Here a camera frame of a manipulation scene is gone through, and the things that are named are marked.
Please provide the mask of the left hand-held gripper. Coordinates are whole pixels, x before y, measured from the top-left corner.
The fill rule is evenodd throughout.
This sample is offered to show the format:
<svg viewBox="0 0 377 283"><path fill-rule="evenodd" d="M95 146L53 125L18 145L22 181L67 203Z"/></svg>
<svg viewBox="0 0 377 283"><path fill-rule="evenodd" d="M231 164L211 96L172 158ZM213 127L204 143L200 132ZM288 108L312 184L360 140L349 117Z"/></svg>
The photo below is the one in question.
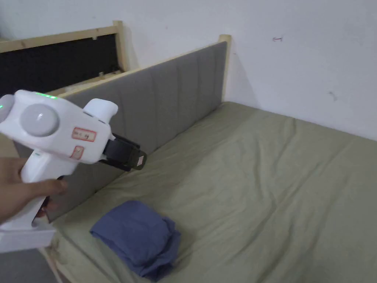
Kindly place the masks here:
<svg viewBox="0 0 377 283"><path fill-rule="evenodd" d="M109 122L118 106L92 99L80 108L51 95L18 90L0 99L0 131L33 153L21 170L25 183L71 175L79 163L98 161L123 171L142 170L147 154L140 145L113 134ZM109 140L122 144L107 144ZM14 252L50 245L51 224L36 219L45 197L30 201L0 227L0 252Z"/></svg>

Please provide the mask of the person's left hand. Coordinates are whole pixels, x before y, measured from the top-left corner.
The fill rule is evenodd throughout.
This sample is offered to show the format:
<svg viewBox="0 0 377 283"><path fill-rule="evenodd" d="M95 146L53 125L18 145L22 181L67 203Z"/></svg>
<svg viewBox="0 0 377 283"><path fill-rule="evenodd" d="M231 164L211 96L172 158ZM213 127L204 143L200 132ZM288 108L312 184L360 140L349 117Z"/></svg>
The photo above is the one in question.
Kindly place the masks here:
<svg viewBox="0 0 377 283"><path fill-rule="evenodd" d="M63 180L24 183L21 170L26 158L0 158L0 223L19 213L29 202L39 197L63 194L68 184Z"/></svg>

